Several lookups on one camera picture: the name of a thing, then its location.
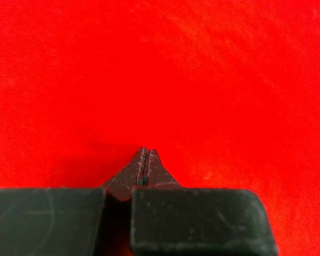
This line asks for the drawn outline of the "red t shirt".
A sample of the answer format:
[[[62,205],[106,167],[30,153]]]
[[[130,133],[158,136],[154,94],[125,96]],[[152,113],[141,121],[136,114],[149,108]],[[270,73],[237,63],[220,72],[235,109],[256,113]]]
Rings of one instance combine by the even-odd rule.
[[[320,1],[0,1],[0,187],[98,186],[140,147],[320,255]]]

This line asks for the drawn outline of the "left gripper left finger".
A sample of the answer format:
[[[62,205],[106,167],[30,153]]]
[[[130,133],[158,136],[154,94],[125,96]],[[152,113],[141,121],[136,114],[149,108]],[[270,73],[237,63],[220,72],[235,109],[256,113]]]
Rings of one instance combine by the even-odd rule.
[[[140,148],[93,188],[1,188],[0,255],[106,255],[127,239],[130,197],[143,183]]]

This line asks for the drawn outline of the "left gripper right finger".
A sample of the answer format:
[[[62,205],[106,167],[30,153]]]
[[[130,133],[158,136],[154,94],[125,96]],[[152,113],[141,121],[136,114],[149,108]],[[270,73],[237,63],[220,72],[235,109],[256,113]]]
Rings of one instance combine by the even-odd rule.
[[[130,224],[134,255],[278,255],[256,193],[182,187],[154,149],[132,190]]]

